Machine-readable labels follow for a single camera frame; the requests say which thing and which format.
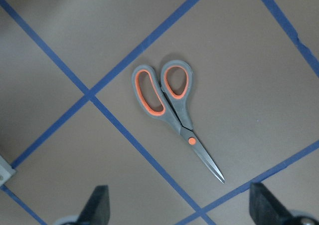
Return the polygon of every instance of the blue tape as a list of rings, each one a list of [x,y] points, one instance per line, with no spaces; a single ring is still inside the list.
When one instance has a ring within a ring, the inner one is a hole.
[[[312,54],[310,49],[306,47],[298,38],[298,33],[293,27],[293,25],[286,18],[285,14],[280,10],[278,5],[274,0],[262,0],[267,9],[273,15],[273,17],[277,20],[278,24],[285,31],[290,40],[297,47],[301,55],[313,69],[315,74],[319,77],[319,62],[316,57]]]
[[[33,39],[33,41],[51,58],[51,60],[72,80],[72,82],[85,95],[66,111],[53,125],[51,125],[27,150],[25,150],[12,164],[14,168],[19,166],[30,154],[32,154],[49,136],[61,127],[73,114],[84,106],[103,87],[114,79],[134,59],[155,42],[166,30],[189,11],[199,0],[186,0],[174,13],[172,13],[161,25],[159,25],[146,39],[144,39],[132,52],[118,63],[107,75],[105,75],[91,90],[66,66],[66,64],[54,53],[54,51],[35,33],[35,31],[17,14],[17,12],[5,1],[0,0],[4,10],[21,26],[21,28]]]
[[[243,185],[237,187],[236,189],[230,191],[229,193],[225,194],[224,196],[220,197],[219,199],[213,201],[212,203],[208,204],[207,206],[202,208],[202,211],[204,213],[207,213],[208,211],[218,207],[219,205],[223,204],[224,202],[230,200],[231,198],[237,196],[240,193],[243,193],[247,191],[250,187],[251,183],[258,183],[261,182],[270,176],[280,172],[281,170],[285,169],[289,165],[295,163],[299,159],[302,159],[304,156],[312,153],[313,151],[317,150],[319,148],[319,140],[314,142],[313,144],[307,146],[306,148],[302,149],[298,153],[292,155],[291,157],[287,158],[286,160],[282,161],[281,163],[277,164],[276,166],[272,167],[271,169],[263,172],[262,174],[256,176],[255,178],[249,180],[248,182],[244,183]],[[186,224],[194,219],[199,217],[198,215],[195,216],[195,214],[192,214],[185,219],[181,220],[177,224],[182,225]]]
[[[5,0],[0,0],[0,5],[83,93],[88,91],[88,88],[86,88],[82,81],[66,66],[66,64],[56,55],[56,53],[53,52],[53,50],[40,38],[39,35],[35,33],[35,31]]]
[[[121,124],[121,122],[96,98],[91,99],[92,103],[101,111],[101,113],[120,131],[120,133],[137,149],[137,151],[158,171],[158,173],[175,189],[176,192],[195,210],[197,215],[201,216],[207,224],[215,223],[207,216],[201,213],[200,206],[190,197],[190,195],[181,188],[181,186],[168,174],[168,172],[156,161],[156,159],[134,138],[134,136]]]
[[[133,60],[153,44],[164,32],[166,32],[176,21],[188,12],[200,0],[186,0],[175,10],[162,24],[160,24],[148,37],[146,37],[135,49],[133,49],[120,63],[118,63],[107,75],[92,87],[89,96],[92,97],[103,89],[112,79],[124,70]]]
[[[72,115],[74,115],[88,101],[86,97],[79,99],[70,109],[68,109],[54,124],[52,124],[39,138],[37,138],[19,157],[12,163],[11,167],[18,167],[27,157],[29,157],[40,145],[43,144],[58,128],[60,128]]]
[[[67,77],[85,95],[77,101],[66,113],[64,113],[53,125],[49,127],[33,144],[31,144],[13,163],[16,168],[30,154],[32,154],[49,136],[61,127],[73,114],[75,114],[90,99],[99,110],[112,122],[112,124],[132,143],[132,145],[148,160],[149,163],[164,177],[164,179],[185,199],[195,210],[200,210],[196,202],[177,184],[177,182],[164,170],[164,168],[148,153],[148,151],[128,132],[128,130],[110,113],[109,110],[97,99],[95,94],[105,87],[114,77],[125,69],[135,58],[145,51],[166,30],[168,30],[179,18],[181,18],[199,0],[187,0],[159,27],[157,27],[145,40],[142,41],[130,54],[128,54],[117,66],[115,66],[102,80],[100,80],[89,92],[82,81],[66,66],[66,64],[54,53],[54,51],[34,32],[34,30],[14,11],[5,1],[0,0],[1,6],[20,25],[20,27],[32,38],[32,40],[50,57],[50,59],[66,74]],[[215,223],[205,213],[196,213],[208,224]]]
[[[47,225],[34,211],[31,210],[21,199],[19,199],[9,188],[5,185],[0,187],[2,191],[9,195],[17,204],[19,204],[28,214],[30,214],[41,225]]]

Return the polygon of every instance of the floor tile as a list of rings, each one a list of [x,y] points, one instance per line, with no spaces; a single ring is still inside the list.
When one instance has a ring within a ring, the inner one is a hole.
[[[79,214],[97,185],[109,185],[110,224],[170,225],[193,212],[91,103],[7,182],[48,224]]]
[[[207,223],[202,218],[198,218],[188,223],[188,225],[207,225]]]
[[[92,87],[185,0],[7,0]]]
[[[166,123],[133,94],[139,64],[171,59],[194,71],[194,130],[221,184]],[[260,0],[201,0],[98,97],[200,206],[318,140],[319,80]]]
[[[2,8],[0,27],[0,154],[11,163],[82,93]]]
[[[13,201],[4,191],[0,191],[1,201],[1,224],[36,224],[37,221],[31,217],[23,208]]]
[[[308,215],[318,219],[319,190],[316,184],[319,177],[319,151],[290,165],[281,172],[269,177],[263,184],[295,216]],[[218,225],[231,224],[253,225],[249,215],[249,191],[237,195],[224,204],[216,207],[208,215]]]
[[[275,0],[297,30],[299,39],[319,58],[318,0]]]

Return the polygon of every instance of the gray handle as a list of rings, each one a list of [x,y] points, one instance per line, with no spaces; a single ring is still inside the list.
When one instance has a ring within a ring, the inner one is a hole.
[[[168,80],[167,73],[172,68],[181,68],[186,74],[186,86],[184,91],[180,95],[176,95],[171,89]],[[182,60],[172,60],[166,63],[160,73],[161,89],[169,98],[182,126],[192,130],[193,124],[191,122],[188,109],[187,109],[187,98],[189,96],[192,84],[193,84],[193,71],[190,66]]]
[[[155,111],[154,109],[152,109],[142,94],[140,84],[139,84],[139,76],[143,72],[146,72],[148,76],[150,77],[154,92],[156,93],[160,103],[163,106],[163,109],[161,111]],[[171,106],[169,105],[163,92],[160,89],[160,85],[156,78],[154,69],[150,67],[149,65],[145,65],[145,64],[139,65],[138,67],[136,67],[132,74],[132,86],[133,86],[135,96],[140,106],[144,109],[144,111],[152,118],[160,119],[167,122],[179,134],[181,129],[181,124],[178,118],[176,117],[176,115],[174,114],[174,112],[172,111]]]

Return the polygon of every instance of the orange pivot cap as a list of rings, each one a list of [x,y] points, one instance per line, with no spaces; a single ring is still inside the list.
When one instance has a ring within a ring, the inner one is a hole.
[[[189,143],[190,145],[195,145],[195,144],[196,144],[196,139],[193,138],[193,137],[190,137],[190,138],[188,139],[188,143]]]

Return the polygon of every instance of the scissor blade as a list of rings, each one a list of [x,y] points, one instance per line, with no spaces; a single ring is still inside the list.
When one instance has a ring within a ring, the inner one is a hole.
[[[225,183],[224,176],[221,174],[220,170],[212,160],[211,156],[205,150],[199,139],[193,133],[193,131],[186,129],[184,127],[180,130],[180,135],[189,143],[190,138],[193,138],[194,144],[191,145],[195,153],[199,156],[199,158],[203,161],[203,163],[207,166],[207,168],[219,179],[223,184]]]
[[[224,176],[207,153],[205,148],[202,146],[200,142],[197,142],[195,145],[192,146],[195,153],[199,156],[199,158],[203,161],[203,163],[207,166],[207,168],[219,179],[223,184],[225,183]]]

